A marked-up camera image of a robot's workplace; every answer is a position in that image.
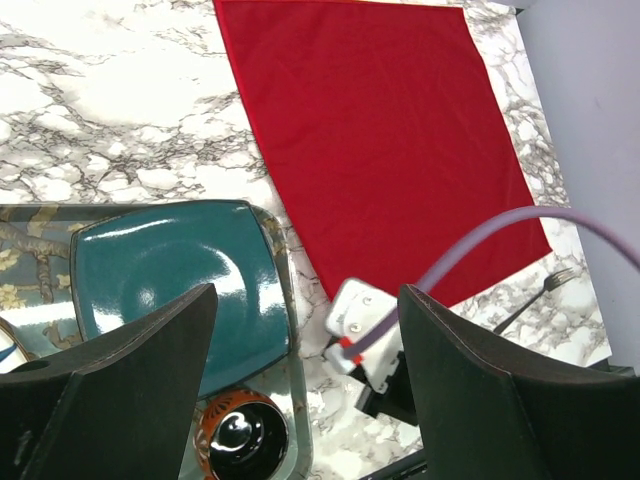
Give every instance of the table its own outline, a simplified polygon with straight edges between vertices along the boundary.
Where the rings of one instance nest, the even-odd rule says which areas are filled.
[[[536,203],[567,205],[513,10],[422,3],[464,3]],[[243,198],[268,209],[286,227],[295,266],[310,478],[352,480],[419,447],[418,429],[353,409],[361,385],[320,356],[329,303],[260,158],[209,0],[10,2],[0,5],[0,45],[0,203]],[[554,358],[594,363],[610,350],[577,231],[556,220],[543,227],[553,254],[455,310],[496,325],[548,273],[574,267],[580,277],[506,335]]]

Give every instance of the cable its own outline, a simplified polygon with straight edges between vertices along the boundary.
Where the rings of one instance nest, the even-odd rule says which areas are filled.
[[[640,253],[627,241],[620,238],[620,236],[609,230],[608,227],[604,226],[599,221],[591,219],[571,208],[533,206],[509,210],[487,220],[479,227],[473,229],[467,235],[462,237],[462,239],[447,252],[445,252],[444,255],[442,255],[442,257],[440,257],[429,271],[418,281],[416,286],[423,292],[428,293],[442,279],[442,277],[449,272],[449,270],[464,258],[465,255],[495,232],[514,223],[542,217],[568,220],[569,222],[586,228],[605,240],[640,271]],[[398,309],[395,308],[360,340],[353,345],[346,347],[344,349],[344,356],[348,359],[352,359],[356,355],[360,355],[376,343],[397,322]]]

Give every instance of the red napkin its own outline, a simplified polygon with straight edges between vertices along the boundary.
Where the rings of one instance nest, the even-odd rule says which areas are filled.
[[[258,146],[330,298],[396,295],[488,218],[533,203],[463,11],[214,0]],[[462,301],[550,252],[496,234],[434,289]]]

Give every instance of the fork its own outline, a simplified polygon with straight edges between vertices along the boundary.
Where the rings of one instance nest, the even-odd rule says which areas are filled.
[[[553,292],[556,288],[561,287],[574,278],[576,278],[576,275],[573,273],[573,270],[571,268],[565,268],[564,270],[560,270],[549,275],[544,279],[542,290],[531,297],[531,299],[523,306],[521,306],[517,311],[509,315],[509,318],[500,322],[498,326],[493,329],[493,333],[497,333],[498,335],[502,334],[502,332],[509,328],[509,325],[511,325],[513,321],[522,314],[522,312],[529,308],[542,295],[547,292]]]

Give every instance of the tray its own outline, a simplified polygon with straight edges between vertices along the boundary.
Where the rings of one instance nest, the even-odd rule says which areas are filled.
[[[10,324],[30,359],[82,342],[69,286],[72,233],[145,206],[0,206],[0,316]],[[294,348],[287,357],[246,383],[269,395],[289,424],[288,451],[273,479],[304,479],[311,466],[312,447],[304,371],[297,350],[297,317],[288,252],[277,219],[260,207],[252,208],[274,255],[287,301]],[[199,402],[196,406],[194,421],[204,405],[205,402]],[[197,465],[192,436],[187,441],[180,478],[204,478]]]

